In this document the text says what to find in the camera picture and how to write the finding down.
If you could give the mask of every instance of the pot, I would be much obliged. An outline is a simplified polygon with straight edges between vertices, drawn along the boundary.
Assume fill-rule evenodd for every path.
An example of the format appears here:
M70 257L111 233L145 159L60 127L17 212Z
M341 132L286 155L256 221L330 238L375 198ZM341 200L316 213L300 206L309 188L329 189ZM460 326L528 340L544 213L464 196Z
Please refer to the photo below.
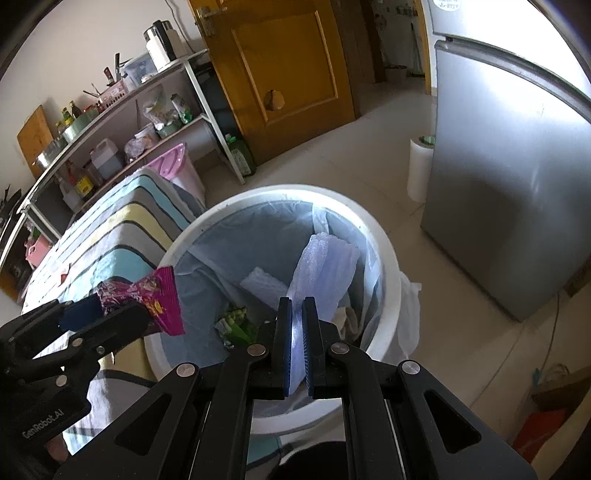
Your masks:
M68 142L62 135L60 135L48 146L46 146L45 150L43 150L43 152L37 156L35 163L42 170L49 168L61 151L67 146Z

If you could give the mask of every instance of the door handle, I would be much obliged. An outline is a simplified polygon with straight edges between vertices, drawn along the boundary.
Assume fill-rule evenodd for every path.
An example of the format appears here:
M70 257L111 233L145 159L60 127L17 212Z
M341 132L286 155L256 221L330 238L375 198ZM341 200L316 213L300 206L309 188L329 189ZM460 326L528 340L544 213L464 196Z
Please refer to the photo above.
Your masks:
M213 22L211 17L215 17L216 15L221 15L225 11L227 11L227 7L222 7L219 10L211 10L209 7L198 7L197 8L197 17L201 21L201 26L203 29L203 36L204 37L211 37L215 35L215 29L213 28Z

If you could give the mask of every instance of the paper towel roll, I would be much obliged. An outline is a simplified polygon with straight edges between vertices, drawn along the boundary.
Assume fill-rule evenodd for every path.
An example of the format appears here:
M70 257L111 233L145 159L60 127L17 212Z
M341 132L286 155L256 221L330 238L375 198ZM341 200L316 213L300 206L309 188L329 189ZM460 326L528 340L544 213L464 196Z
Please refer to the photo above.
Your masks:
M433 162L434 137L412 138L408 166L408 196L415 202L424 203Z

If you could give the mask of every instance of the electric kettle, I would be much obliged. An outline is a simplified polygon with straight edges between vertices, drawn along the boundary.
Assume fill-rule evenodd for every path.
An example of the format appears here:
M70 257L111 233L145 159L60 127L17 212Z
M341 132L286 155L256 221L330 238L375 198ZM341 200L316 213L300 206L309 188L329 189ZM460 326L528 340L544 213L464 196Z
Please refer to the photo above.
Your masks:
M158 72L165 70L172 61L187 54L178 32L168 20L156 20L144 32L146 48Z

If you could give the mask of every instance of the cutting board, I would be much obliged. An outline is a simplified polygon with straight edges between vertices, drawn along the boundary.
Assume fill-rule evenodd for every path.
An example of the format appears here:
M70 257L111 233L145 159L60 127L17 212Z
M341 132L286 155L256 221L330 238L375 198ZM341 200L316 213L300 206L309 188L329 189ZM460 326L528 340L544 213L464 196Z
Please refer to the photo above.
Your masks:
M38 179L43 170L35 165L37 156L53 141L43 107L39 105L17 135L18 144L33 176Z

